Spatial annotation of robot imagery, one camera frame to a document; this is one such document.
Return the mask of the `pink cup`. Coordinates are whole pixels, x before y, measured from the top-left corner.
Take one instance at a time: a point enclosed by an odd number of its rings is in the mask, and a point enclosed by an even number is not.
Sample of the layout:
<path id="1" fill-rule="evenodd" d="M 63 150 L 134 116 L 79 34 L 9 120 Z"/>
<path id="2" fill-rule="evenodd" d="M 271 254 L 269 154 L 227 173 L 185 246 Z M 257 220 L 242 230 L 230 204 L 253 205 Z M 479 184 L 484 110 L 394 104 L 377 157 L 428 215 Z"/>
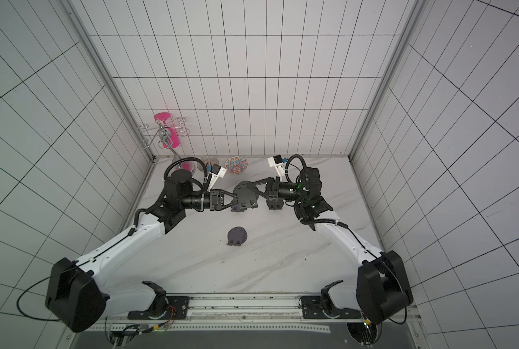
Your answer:
<path id="1" fill-rule="evenodd" d="M 167 112 L 158 113 L 154 116 L 154 121 L 159 126 L 159 145 L 170 150 L 179 147 L 180 139 L 177 129 L 168 125 L 168 122 L 172 121 L 171 114 Z"/>

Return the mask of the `colourful patterned bowl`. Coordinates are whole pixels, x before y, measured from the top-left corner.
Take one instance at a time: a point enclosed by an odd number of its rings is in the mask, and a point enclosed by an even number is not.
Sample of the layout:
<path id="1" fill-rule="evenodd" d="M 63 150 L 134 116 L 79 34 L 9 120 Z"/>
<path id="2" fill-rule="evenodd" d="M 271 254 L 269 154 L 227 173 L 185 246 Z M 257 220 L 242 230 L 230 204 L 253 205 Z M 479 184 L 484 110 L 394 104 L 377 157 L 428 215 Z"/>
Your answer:
<path id="1" fill-rule="evenodd" d="M 232 156 L 225 162 L 227 172 L 233 175 L 242 174 L 248 167 L 249 162 L 242 156 Z"/>

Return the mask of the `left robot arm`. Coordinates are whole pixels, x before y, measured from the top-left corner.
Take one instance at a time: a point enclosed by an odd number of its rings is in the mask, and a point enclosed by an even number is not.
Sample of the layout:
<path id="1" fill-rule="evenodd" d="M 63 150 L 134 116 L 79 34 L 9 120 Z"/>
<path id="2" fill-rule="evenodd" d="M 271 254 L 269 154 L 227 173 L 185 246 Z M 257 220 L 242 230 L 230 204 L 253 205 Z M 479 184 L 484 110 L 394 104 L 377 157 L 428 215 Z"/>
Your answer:
<path id="1" fill-rule="evenodd" d="M 173 316 L 167 293 L 158 284 L 142 281 L 139 286 L 115 289 L 106 282 L 131 257 L 173 230 L 187 210 L 223 211 L 237 204 L 236 199 L 227 204 L 229 193 L 213 187 L 226 169 L 217 164 L 202 168 L 204 179 L 198 181 L 190 171 L 169 165 L 158 198 L 135 212 L 131 226 L 76 260 L 63 258 L 54 264 L 45 279 L 44 306 L 56 321 L 79 333 L 103 317 L 118 314 L 135 313 L 152 320 Z"/>

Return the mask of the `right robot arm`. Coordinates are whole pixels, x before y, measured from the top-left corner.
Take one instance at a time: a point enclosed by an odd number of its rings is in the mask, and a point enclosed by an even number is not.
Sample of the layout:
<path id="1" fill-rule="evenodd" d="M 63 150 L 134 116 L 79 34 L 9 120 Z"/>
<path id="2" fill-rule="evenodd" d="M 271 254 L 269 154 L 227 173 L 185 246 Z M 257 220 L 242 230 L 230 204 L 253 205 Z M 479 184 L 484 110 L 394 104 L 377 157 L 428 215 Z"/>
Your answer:
<path id="1" fill-rule="evenodd" d="M 354 296 L 358 310 L 372 324 L 381 324 L 397 313 L 408 316 L 414 301 L 404 262 L 394 251 L 384 252 L 357 235 L 322 196 L 319 169 L 309 167 L 294 154 L 284 161 L 280 155 L 268 159 L 278 176 L 245 185 L 255 198 L 266 199 L 270 209 L 292 202 L 299 223 L 324 235 L 356 266 Z"/>

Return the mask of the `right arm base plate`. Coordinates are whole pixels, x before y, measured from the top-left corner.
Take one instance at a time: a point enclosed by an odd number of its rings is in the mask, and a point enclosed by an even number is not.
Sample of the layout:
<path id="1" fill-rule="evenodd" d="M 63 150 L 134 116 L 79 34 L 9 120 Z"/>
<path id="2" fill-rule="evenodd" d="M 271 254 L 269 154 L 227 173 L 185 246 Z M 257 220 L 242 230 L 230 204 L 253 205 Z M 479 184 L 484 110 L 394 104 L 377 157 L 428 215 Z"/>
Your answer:
<path id="1" fill-rule="evenodd" d="M 361 311 L 350 308 L 337 308 L 326 296 L 302 296 L 299 300 L 302 317 L 310 320 L 360 319 Z"/>

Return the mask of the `aluminium mounting rail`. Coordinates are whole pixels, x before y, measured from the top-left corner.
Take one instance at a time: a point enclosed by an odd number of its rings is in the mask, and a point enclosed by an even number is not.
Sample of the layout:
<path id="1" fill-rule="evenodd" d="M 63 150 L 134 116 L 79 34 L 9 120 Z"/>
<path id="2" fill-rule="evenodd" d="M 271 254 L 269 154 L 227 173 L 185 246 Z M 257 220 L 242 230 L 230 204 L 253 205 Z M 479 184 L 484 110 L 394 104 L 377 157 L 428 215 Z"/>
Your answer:
<path id="1" fill-rule="evenodd" d="M 345 324 L 353 332 L 376 335 L 381 325 L 360 319 L 310 320 L 302 317 L 299 300 L 302 296 L 323 294 L 194 294 L 190 298 L 184 320 L 129 320 L 128 314 L 108 316 L 89 327 L 111 337 L 128 337 L 149 332 L 166 331 L 236 331 L 283 330 L 329 331 L 329 324 Z"/>

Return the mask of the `black phone stand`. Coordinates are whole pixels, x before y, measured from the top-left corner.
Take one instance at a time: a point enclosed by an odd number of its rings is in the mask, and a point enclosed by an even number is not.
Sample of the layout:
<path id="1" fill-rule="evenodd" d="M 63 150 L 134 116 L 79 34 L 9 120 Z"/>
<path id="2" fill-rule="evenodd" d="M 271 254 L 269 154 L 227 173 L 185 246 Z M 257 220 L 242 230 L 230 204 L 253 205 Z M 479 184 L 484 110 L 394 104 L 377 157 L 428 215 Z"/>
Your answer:
<path id="1" fill-rule="evenodd" d="M 240 205 L 246 207 L 247 209 L 255 209 L 258 208 L 257 200 L 259 198 L 258 195 L 256 195 L 254 188 L 250 186 L 251 182 L 248 180 L 240 182 L 234 189 L 233 193 L 235 193 L 238 198 Z"/>
<path id="2" fill-rule="evenodd" d="M 284 206 L 283 199 L 268 198 L 266 203 L 268 205 L 268 209 L 270 210 L 280 210 Z"/>

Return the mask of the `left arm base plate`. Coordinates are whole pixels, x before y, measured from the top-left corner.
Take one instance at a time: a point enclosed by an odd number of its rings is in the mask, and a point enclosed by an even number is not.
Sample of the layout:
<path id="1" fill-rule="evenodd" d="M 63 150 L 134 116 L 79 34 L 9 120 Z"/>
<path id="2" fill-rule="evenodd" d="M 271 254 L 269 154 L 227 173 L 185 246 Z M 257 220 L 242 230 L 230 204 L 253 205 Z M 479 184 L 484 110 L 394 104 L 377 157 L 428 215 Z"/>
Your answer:
<path id="1" fill-rule="evenodd" d="M 129 320 L 184 320 L 186 319 L 190 298 L 187 296 L 163 296 L 154 300 L 148 310 L 130 311 Z"/>

